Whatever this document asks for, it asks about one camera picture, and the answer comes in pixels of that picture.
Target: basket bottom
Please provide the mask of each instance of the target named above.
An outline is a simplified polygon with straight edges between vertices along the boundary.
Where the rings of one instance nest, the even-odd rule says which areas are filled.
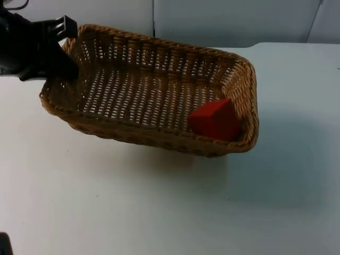
[[[190,80],[102,63],[83,81],[86,98],[80,111],[136,124],[190,132],[188,115],[223,97],[206,80]]]

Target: wicker basket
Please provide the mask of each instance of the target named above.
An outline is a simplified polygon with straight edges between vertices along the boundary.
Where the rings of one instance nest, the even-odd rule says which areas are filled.
[[[79,28],[63,49],[78,63],[75,82],[44,85],[51,114],[101,138],[216,157],[256,144],[259,120],[253,66],[239,55],[98,25]],[[230,97],[242,123],[233,142],[193,134],[187,116]]]

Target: red block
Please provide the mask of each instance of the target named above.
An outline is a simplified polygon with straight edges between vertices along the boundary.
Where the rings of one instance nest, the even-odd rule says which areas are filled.
[[[202,105],[189,115],[188,124],[194,134],[228,142],[241,130],[230,98]]]

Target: black object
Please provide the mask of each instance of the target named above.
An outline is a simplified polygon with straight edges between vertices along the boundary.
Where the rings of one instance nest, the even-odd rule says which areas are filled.
[[[0,255],[13,255],[11,240],[6,233],[0,232]]]
[[[77,23],[67,16],[30,22],[11,13],[0,0],[0,75],[21,81],[34,78],[78,78],[77,64],[61,49],[59,41],[76,38]]]

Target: white tabletop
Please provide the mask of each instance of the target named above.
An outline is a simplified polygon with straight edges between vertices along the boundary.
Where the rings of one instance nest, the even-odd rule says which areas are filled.
[[[0,78],[15,254],[339,254],[340,45],[227,50],[255,66],[260,135],[218,159],[82,134],[42,108],[42,81]]]

